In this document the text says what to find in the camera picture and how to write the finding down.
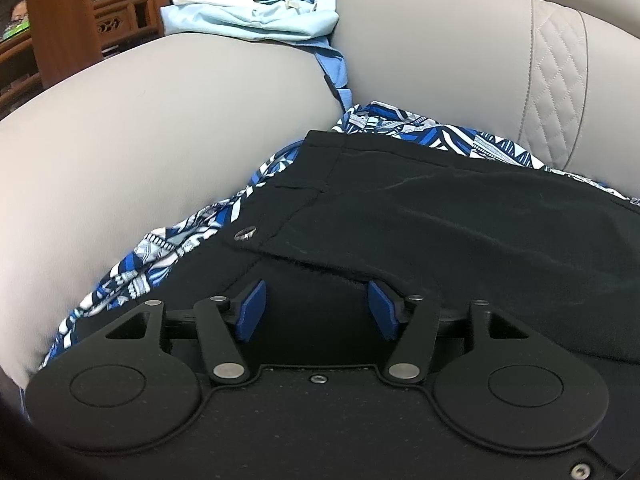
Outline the light blue clothes pile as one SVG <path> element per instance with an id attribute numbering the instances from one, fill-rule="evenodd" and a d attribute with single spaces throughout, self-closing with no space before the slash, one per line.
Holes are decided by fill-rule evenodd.
<path id="1" fill-rule="evenodd" d="M 344 55 L 330 43 L 336 0 L 174 0 L 160 17 L 167 35 L 198 32 L 304 50 L 320 65 L 335 99 L 345 110 L 352 106 Z"/>

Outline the blue white patterned cloth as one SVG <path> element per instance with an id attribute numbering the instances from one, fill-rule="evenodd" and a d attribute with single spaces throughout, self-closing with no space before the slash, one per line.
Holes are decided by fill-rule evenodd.
<path id="1" fill-rule="evenodd" d="M 637 196 L 626 196 L 604 182 L 548 166 L 512 140 L 482 130 L 442 124 L 392 104 L 378 101 L 367 105 L 355 104 L 346 110 L 332 129 L 346 134 L 380 134 L 465 158 L 540 170 L 593 186 L 632 206 L 639 205 Z M 46 367 L 78 343 L 76 325 L 83 318 L 119 309 L 160 286 L 180 259 L 216 235 L 223 226 L 238 220 L 243 203 L 268 180 L 291 166 L 302 144 L 297 140 L 273 153 L 250 176 L 247 185 L 234 194 L 206 205 L 174 226 L 146 233 L 62 320 L 39 366 Z"/>

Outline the beige leather sofa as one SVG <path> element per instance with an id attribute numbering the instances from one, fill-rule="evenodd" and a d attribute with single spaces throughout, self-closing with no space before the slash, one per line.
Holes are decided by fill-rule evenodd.
<path id="1" fill-rule="evenodd" d="M 358 103 L 509 138 L 639 192 L 639 0 L 337 0 Z M 205 34 L 108 58 L 1 124 L 1 367 L 27 385 L 58 326 L 146 233 L 334 125 L 302 50 Z"/>

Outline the brown wooden cabinet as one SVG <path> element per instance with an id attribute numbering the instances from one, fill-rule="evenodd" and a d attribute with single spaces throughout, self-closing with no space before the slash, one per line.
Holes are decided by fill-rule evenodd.
<path id="1" fill-rule="evenodd" d="M 160 38 L 172 0 L 1 0 L 1 114 L 107 56 Z"/>

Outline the black pants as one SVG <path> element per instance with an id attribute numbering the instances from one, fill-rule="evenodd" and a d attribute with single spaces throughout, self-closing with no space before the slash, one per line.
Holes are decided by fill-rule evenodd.
<path id="1" fill-rule="evenodd" d="M 639 359 L 639 211 L 573 179 L 379 134 L 308 133 L 239 218 L 151 297 L 192 307 L 251 282 L 265 364 L 363 364 L 387 347 L 366 285 L 461 316 L 485 299 L 567 350 Z"/>

